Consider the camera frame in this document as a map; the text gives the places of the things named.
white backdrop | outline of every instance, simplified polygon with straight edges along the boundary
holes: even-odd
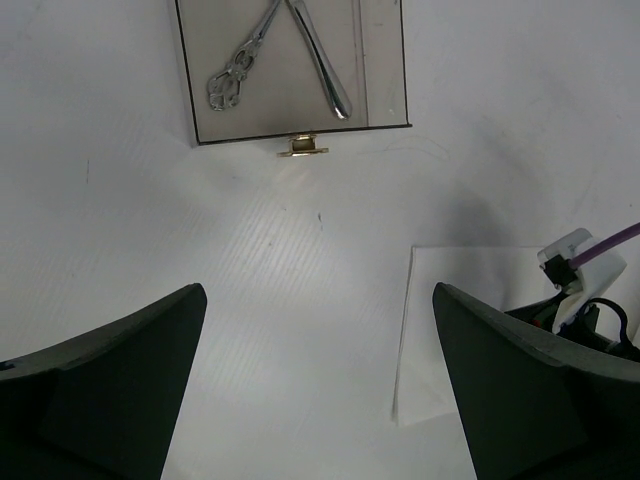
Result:
[[[640,3],[406,0],[415,127],[297,160],[185,144],[168,15],[0,3],[0,358],[201,282],[166,480],[473,478],[455,415],[389,418],[410,248],[638,220]]]

black cable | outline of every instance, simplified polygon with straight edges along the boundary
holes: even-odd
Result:
[[[587,303],[585,303],[580,308],[580,310],[578,310],[578,319],[583,320],[585,314],[587,313],[587,310],[589,309],[589,306],[595,303],[609,307],[618,315],[618,317],[620,317],[620,343],[624,346],[632,346],[631,340],[629,340],[629,337],[627,336],[629,317],[627,317],[627,312],[625,312],[624,309],[617,303],[606,298],[592,298]]]

white paper sheet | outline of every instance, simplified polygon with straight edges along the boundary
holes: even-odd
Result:
[[[399,426],[457,411],[433,315],[436,284],[454,285],[502,311],[529,305],[550,296],[553,288],[539,268],[538,251],[413,249],[393,403]]]

white table surface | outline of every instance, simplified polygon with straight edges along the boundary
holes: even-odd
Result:
[[[185,144],[168,15],[0,3],[0,358],[201,282],[166,480],[473,478],[455,415],[389,419],[410,248],[638,220],[640,3],[406,0],[414,128],[297,160]]]

metal utensil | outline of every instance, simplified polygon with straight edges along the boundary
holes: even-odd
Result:
[[[211,77],[207,83],[209,104],[216,111],[233,108],[240,103],[242,82],[255,64],[264,37],[278,12],[282,0],[273,0],[269,10],[245,42],[235,53],[224,70]]]
[[[322,43],[320,43],[320,38],[318,38],[318,33],[313,26],[304,0],[287,0],[287,5],[309,47],[331,110],[340,120],[347,120],[351,117],[353,106],[338,75],[331,66],[324,48],[322,48]]]

